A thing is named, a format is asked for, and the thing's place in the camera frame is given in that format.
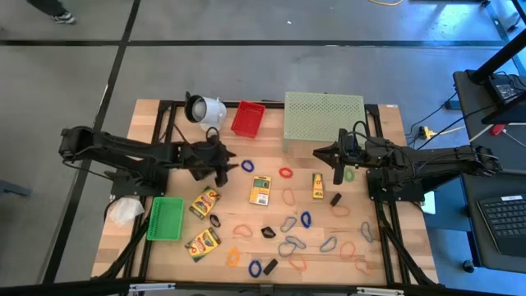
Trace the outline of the person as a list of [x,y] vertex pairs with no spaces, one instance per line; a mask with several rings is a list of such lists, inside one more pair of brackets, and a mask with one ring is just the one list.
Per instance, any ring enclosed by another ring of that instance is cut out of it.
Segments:
[[57,24],[72,25],[76,18],[63,6],[59,0],[26,0],[32,7],[50,16]]

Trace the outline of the white crumpled bag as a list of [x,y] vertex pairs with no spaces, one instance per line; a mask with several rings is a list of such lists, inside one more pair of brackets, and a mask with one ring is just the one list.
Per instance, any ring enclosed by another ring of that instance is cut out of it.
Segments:
[[138,215],[144,213],[144,206],[135,198],[121,197],[109,208],[109,218],[118,227],[131,223]]

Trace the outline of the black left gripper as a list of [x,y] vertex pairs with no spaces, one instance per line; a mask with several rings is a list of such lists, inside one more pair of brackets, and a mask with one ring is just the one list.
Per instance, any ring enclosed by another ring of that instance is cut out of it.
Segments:
[[221,141],[180,142],[178,167],[189,170],[196,181],[215,173],[215,184],[222,187],[228,182],[228,171],[238,166],[224,164],[224,157],[229,160],[236,156],[225,150]]

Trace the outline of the yellow green crayon box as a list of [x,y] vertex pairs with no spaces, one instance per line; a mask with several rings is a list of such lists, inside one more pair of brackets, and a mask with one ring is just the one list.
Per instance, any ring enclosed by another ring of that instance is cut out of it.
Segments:
[[185,244],[185,248],[194,262],[200,261],[207,254],[215,250],[221,244],[218,234],[208,228]]
[[221,195],[212,187],[206,187],[203,192],[191,203],[189,211],[203,220],[213,209]]

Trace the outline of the grey furniture leg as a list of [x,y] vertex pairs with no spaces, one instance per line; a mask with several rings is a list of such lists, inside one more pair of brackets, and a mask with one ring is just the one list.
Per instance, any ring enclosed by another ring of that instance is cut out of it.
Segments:
[[29,188],[21,187],[4,180],[0,180],[0,197],[3,194],[15,194],[22,197],[29,197],[32,191]]

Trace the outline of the small yellow crayon box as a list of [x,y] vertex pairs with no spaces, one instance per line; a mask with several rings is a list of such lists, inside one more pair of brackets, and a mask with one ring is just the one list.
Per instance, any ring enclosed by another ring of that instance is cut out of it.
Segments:
[[312,198],[323,199],[324,198],[324,183],[323,176],[321,173],[314,173],[312,175]]

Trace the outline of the silver metal bracket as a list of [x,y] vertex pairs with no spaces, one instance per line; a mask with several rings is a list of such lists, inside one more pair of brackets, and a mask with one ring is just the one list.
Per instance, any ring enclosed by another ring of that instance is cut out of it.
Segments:
[[163,291],[176,289],[175,283],[141,283],[141,284],[131,284],[129,286],[129,293],[140,293],[140,292],[149,292],[149,291]]
[[403,290],[373,287],[357,287],[357,294],[367,296],[405,296]]

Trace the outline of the black computer keyboard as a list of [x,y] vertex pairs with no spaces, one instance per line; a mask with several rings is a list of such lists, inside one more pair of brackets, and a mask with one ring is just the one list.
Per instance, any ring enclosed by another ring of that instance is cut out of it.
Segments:
[[486,198],[477,205],[497,251],[526,257],[526,196]]

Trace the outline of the yellow green card pack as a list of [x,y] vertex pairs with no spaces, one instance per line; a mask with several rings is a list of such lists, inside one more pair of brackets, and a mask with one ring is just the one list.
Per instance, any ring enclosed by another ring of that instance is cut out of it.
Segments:
[[252,180],[249,202],[259,206],[268,206],[270,199],[271,178],[255,176]]

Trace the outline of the black slanted pole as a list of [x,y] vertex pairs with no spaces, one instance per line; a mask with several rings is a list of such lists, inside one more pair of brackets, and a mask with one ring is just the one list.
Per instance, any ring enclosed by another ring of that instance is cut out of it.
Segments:
[[493,57],[487,60],[480,68],[470,75],[473,83],[480,84],[512,59],[517,53],[526,47],[526,29],[515,36],[507,45],[499,50]]

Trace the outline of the white paper sheet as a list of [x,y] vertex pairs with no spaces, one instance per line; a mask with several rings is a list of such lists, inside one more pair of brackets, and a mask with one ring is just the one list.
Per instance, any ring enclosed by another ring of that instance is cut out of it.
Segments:
[[424,201],[421,204],[422,211],[429,215],[436,213],[435,192],[430,191],[424,194]]

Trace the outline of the red plastic basket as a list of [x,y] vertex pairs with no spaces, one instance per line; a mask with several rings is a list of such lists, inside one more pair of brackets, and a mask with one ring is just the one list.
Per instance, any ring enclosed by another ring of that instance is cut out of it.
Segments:
[[262,104],[241,101],[233,119],[231,130],[237,136],[255,138],[265,114]]

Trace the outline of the white tilted desk lamp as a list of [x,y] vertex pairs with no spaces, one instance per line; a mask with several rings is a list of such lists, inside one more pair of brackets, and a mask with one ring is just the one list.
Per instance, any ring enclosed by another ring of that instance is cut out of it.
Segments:
[[203,131],[211,127],[219,130],[226,119],[227,108],[218,98],[185,94],[184,113],[187,120],[198,124]]

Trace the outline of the black power adapter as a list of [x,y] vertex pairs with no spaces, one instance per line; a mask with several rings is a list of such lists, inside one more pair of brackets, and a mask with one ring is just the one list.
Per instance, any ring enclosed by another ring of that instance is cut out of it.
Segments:
[[494,100],[507,101],[520,93],[513,80],[506,74],[493,74],[489,76],[488,92]]

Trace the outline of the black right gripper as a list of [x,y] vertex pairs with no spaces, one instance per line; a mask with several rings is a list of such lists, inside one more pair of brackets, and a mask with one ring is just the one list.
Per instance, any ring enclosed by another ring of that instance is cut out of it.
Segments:
[[315,149],[312,154],[326,164],[335,164],[334,185],[340,185],[344,179],[344,164],[339,163],[339,157],[342,163],[354,166],[364,166],[370,160],[370,155],[358,144],[356,134],[344,128],[339,129],[338,143]]

